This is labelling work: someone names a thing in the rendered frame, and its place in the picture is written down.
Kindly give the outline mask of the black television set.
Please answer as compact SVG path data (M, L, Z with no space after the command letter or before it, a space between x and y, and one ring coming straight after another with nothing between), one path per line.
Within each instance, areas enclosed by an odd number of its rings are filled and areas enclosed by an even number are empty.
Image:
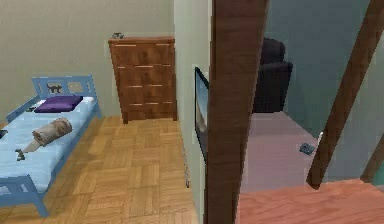
M201 70L195 68L195 132L203 158L207 155L208 145L208 94L209 81Z

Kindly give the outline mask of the brown wooden door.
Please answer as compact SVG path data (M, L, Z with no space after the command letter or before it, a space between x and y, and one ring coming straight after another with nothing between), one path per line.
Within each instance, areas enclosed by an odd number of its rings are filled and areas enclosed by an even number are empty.
M269 0L212 0L203 224L234 224Z

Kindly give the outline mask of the brown wooden chest of drawers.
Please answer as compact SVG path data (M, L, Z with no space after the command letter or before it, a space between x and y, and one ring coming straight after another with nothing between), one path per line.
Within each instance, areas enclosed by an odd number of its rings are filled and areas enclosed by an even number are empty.
M123 123L177 119L175 38L108 40Z

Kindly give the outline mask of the small dark grey object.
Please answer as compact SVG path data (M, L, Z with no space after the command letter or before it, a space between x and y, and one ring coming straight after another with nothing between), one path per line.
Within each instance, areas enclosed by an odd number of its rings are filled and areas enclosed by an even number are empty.
M303 143L300 148L299 148L299 151L310 156L315 150L315 147L310 145L310 144L307 144L307 143Z

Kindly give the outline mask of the purple pillow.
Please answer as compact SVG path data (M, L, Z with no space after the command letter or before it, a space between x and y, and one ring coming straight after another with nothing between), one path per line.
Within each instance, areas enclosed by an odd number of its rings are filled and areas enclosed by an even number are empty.
M57 96L45 100L38 106L35 113L62 113L71 112L83 100L82 96Z

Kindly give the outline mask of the grey rolled blanket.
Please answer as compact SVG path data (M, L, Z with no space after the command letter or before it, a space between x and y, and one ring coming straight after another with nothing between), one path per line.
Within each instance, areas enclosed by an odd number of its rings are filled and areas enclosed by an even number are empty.
M69 134L72 130L70 121L62 117L34 130L32 134L41 146L46 146L56 139Z

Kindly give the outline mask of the red wooden table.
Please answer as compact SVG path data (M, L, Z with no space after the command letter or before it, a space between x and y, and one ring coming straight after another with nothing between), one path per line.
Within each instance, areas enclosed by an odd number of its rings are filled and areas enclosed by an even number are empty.
M353 179L244 193L235 224L384 224L384 192Z

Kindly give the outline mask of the blue bed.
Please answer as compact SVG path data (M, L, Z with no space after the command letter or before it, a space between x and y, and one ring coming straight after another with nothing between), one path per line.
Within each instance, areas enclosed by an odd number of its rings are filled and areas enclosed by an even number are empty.
M55 76L32 79L36 95L7 115L6 133L0 134L0 207L33 204L42 217L48 215L43 198L100 107L93 77ZM37 113L31 111L50 97L72 96L72 83L81 85L76 94L83 100L71 112ZM64 117L73 131L34 152L19 155L34 140L32 132Z

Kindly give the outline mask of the brown wooden slanted post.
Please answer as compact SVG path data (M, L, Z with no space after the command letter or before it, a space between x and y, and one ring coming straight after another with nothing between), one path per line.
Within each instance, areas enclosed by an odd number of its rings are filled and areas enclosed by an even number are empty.
M370 0L306 182L321 186L335 147L384 31L384 0Z

